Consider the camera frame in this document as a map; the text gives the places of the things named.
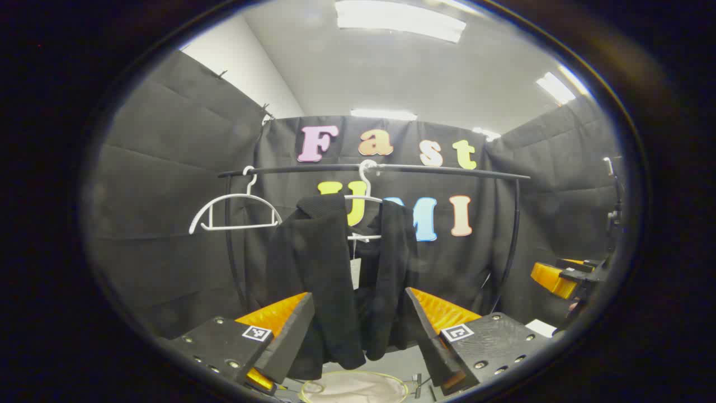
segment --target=clothes hanger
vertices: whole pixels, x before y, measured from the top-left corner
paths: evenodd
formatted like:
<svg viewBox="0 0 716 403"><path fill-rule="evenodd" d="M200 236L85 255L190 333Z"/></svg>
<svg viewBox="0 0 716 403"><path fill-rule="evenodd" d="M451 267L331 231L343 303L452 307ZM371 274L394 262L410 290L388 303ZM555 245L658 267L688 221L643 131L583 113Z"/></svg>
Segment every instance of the clothes hanger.
<svg viewBox="0 0 716 403"><path fill-rule="evenodd" d="M360 179L365 182L366 188L365 188L365 196L358 196L358 195L348 195L345 196L346 199L363 199L363 200L370 200L371 202L378 202L382 203L383 199L378 199L377 197L372 197L370 195L370 181L368 178L365 177L365 170L368 168L375 168L378 166L378 163L373 161L372 159L367 159L360 163L360 166L358 167L358 176L360 176ZM369 240L379 240L380 235L351 235L348 237L349 241L363 241L368 242Z"/></svg>
<svg viewBox="0 0 716 403"><path fill-rule="evenodd" d="M243 169L243 174L246 175L246 172L248 172L249 169L253 169L251 165L247 166ZM191 222L191 226L189 227L189 234L194 233L194 229L196 228L197 223L199 223L199 219L201 216L206 212L206 210L209 210L209 225L205 225L203 222L201 223L201 227L207 231L226 231L229 229L249 229L249 228L264 228L264 227L275 227L276 225L279 225L283 222L281 219L281 215L278 211L276 211L276 207L274 207L271 203L268 201L262 199L261 197L254 196L251 194L251 186L256 183L256 180L258 178L258 175L253 175L253 179L251 182L246 185L246 193L235 193L235 194L225 194L223 196L219 196L216 199L208 202L204 207L199 210L198 213L194 216L194 220ZM270 224L255 224L255 225L236 225L232 227L214 227L213 225L213 216L214 216L214 204L216 202L220 202L221 200L225 199L234 199L234 198L246 198L246 199L253 199L258 200L261 203L264 203L266 206L269 206L271 208L271 223Z"/></svg>

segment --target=black blazer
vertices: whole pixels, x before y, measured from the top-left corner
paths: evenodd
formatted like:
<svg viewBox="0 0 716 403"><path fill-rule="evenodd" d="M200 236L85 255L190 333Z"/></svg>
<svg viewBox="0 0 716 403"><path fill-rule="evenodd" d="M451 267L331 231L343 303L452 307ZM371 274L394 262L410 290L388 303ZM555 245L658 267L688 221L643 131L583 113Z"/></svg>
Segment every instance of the black blazer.
<svg viewBox="0 0 716 403"><path fill-rule="evenodd" d="M384 201L366 232L382 238L353 250L347 236L345 198L328 194L303 198L298 209L276 228L269 242L265 278L252 294L262 306L304 291L313 293L316 314L289 377L319 379L322 364L345 369L379 359L390 344L404 349L400 296L410 285L417 256L412 211ZM362 259L359 289L353 291L349 260Z"/></svg>

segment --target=white wall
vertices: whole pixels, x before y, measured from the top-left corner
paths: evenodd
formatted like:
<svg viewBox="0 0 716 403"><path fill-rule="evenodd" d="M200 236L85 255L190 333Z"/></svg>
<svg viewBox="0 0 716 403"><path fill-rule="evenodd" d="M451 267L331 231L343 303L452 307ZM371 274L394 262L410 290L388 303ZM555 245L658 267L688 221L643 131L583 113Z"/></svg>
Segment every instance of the white wall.
<svg viewBox="0 0 716 403"><path fill-rule="evenodd" d="M237 14L200 34L183 52L205 65L276 118L305 115L291 88L266 54L243 15Z"/></svg>

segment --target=ceiling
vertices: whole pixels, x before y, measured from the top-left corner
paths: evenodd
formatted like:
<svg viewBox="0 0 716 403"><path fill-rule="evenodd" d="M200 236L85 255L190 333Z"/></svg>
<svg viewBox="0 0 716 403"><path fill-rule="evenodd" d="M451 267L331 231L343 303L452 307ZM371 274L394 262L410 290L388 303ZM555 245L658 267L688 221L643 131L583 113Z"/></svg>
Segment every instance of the ceiling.
<svg viewBox="0 0 716 403"><path fill-rule="evenodd" d="M535 83L545 73L571 86L558 62L510 24L436 1L403 2L466 22L460 41L339 29L332 0L275 0L244 16L307 115L397 109L505 133L557 106Z"/></svg>

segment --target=hanger hook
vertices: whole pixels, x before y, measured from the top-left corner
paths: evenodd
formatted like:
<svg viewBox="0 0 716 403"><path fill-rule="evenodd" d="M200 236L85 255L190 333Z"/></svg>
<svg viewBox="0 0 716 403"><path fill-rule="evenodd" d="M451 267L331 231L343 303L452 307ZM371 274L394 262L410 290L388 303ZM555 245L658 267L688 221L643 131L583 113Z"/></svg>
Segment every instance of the hanger hook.
<svg viewBox="0 0 716 403"><path fill-rule="evenodd" d="M378 166L378 163L373 161L372 159L364 160L360 163L358 166L358 176L360 176L360 179L365 182L366 189L365 189L365 195L370 196L370 181L368 178L365 177L365 170L368 168L375 168Z"/></svg>
<svg viewBox="0 0 716 403"><path fill-rule="evenodd" d="M254 169L254 167L252 167L251 165L247 165L246 168L243 169L244 176L246 176L246 173L248 172L249 169ZM257 179L258 179L258 175L254 174L251 182L249 182L248 185L246 185L246 194L251 194L251 187L253 186L253 184L256 183Z"/></svg>

